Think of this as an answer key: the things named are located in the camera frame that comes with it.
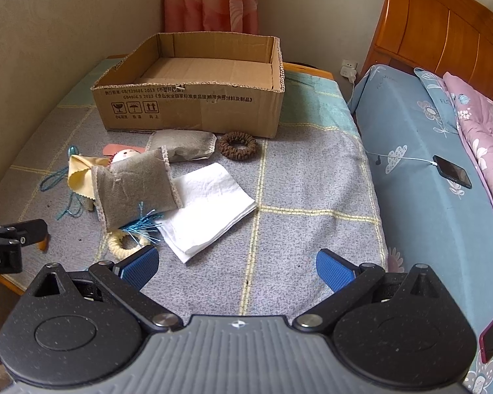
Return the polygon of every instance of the white napkin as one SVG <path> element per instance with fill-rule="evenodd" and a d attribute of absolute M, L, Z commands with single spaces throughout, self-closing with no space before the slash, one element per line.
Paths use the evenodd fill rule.
<path fill-rule="evenodd" d="M 174 179 L 183 208 L 157 219 L 164 241 L 187 262 L 255 209 L 255 201 L 219 163 Z"/>

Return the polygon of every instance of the yellow cloth with scalloped edge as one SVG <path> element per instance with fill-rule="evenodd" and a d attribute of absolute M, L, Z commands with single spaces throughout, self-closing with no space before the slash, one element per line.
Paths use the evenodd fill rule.
<path fill-rule="evenodd" d="M 91 168 L 110 164 L 109 159 L 72 155 L 69 158 L 68 185 L 73 192 L 95 200 Z"/>

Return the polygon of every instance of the open cardboard box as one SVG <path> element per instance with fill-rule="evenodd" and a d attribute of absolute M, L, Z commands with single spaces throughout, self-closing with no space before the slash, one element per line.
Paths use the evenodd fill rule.
<path fill-rule="evenodd" d="M 276 135 L 284 71 L 279 39 L 159 33 L 91 88 L 108 130 L 179 128 Z"/>

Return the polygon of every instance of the bed sheet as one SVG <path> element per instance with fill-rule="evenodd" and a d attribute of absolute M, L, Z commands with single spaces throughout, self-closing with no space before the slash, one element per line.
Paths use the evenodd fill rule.
<path fill-rule="evenodd" d="M 115 260 L 95 213 L 56 221 L 69 197 L 65 182 L 38 191 L 44 176 L 67 164 L 69 145 L 96 156 L 108 143 L 145 146 L 148 140 L 104 129 L 88 89 L 95 76 L 88 78 L 42 122 L 0 184 L 0 224 L 41 217 L 52 236 L 47 254 L 25 248 L 24 271 L 8 276 L 22 288 L 46 262 L 77 271 L 101 258 Z M 315 270 L 322 247 L 355 263 L 387 263 L 367 158 L 338 85 L 287 72 L 285 87 L 277 137 L 259 139 L 255 159 L 236 162 L 216 152 L 208 160 L 171 164 L 177 177 L 219 162 L 258 204 L 187 264 L 159 244 L 159 271 L 143 292 L 185 320 L 191 314 L 292 319 L 331 294 Z"/>
<path fill-rule="evenodd" d="M 458 134 L 445 128 L 417 77 L 383 65 L 360 82 L 350 108 L 368 152 L 439 155 L 466 170 L 472 189 L 430 163 L 369 154 L 389 270 L 431 265 L 480 335 L 493 319 L 493 207 Z M 477 359 L 465 384 L 493 393 L 493 360 Z"/>

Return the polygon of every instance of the beige wall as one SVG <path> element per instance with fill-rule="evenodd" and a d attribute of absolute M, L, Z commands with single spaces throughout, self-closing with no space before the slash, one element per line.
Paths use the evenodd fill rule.
<path fill-rule="evenodd" d="M 161 13 L 162 0 L 0 0 L 0 179 L 75 83 L 159 31 Z"/>
<path fill-rule="evenodd" d="M 493 10 L 493 0 L 477 0 Z M 346 97 L 351 85 L 340 77 L 343 59 L 363 65 L 383 0 L 259 0 L 262 34 L 281 38 L 283 59 L 331 71 Z"/>

